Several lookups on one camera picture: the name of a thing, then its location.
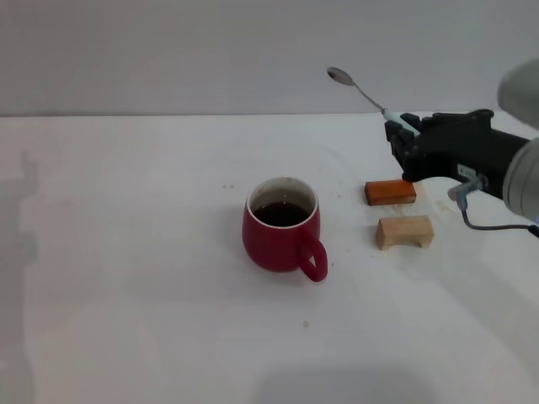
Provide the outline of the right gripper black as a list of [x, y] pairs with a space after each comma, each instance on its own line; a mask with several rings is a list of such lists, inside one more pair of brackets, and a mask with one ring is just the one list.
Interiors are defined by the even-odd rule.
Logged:
[[387, 121], [386, 138], [392, 154], [402, 158], [403, 179], [415, 183], [444, 177], [464, 183], [467, 177], [458, 168], [467, 167], [487, 178], [485, 193], [500, 199], [509, 165], [529, 141], [494, 129], [493, 117], [489, 109], [465, 114], [434, 113], [423, 119], [416, 114], [400, 114], [408, 126], [420, 132], [417, 137], [402, 124]]

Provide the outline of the metal spoon with blue handle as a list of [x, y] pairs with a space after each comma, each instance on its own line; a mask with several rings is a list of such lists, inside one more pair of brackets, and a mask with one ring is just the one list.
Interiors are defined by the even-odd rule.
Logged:
[[355, 80], [347, 72], [337, 67], [330, 66], [327, 68], [327, 74], [335, 82], [338, 82], [348, 87], [356, 88], [360, 92], [360, 94], [380, 112], [380, 114], [384, 117], [386, 121], [391, 121], [391, 122], [401, 125], [405, 130], [412, 132], [414, 136], [419, 135], [419, 131], [415, 129], [413, 126], [411, 126], [411, 124], [407, 123], [399, 115], [394, 114], [393, 112], [390, 112], [388, 109], [382, 107], [378, 102], [376, 102], [373, 98], [371, 98], [365, 91], [363, 91], [360, 88], [360, 86], [355, 82]]

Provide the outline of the red ceramic coffee cup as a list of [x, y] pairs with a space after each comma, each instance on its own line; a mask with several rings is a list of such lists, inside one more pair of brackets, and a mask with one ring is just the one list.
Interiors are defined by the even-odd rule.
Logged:
[[276, 273], [300, 269], [311, 281], [323, 281], [328, 275], [328, 256], [320, 235], [318, 197], [304, 181], [271, 178], [246, 198], [243, 245], [261, 268]]

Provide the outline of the light wooden spoon rest block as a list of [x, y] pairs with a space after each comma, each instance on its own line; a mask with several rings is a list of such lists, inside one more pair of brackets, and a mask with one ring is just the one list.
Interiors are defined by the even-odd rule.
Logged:
[[427, 215], [381, 218], [376, 227], [376, 244], [382, 251], [401, 245], [427, 248], [433, 239], [434, 230]]

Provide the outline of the dark brown wooden block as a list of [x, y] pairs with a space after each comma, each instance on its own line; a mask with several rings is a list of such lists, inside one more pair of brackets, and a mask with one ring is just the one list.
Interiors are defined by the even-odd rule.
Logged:
[[402, 179], [367, 182], [365, 195], [369, 206], [412, 204], [417, 196], [413, 184]]

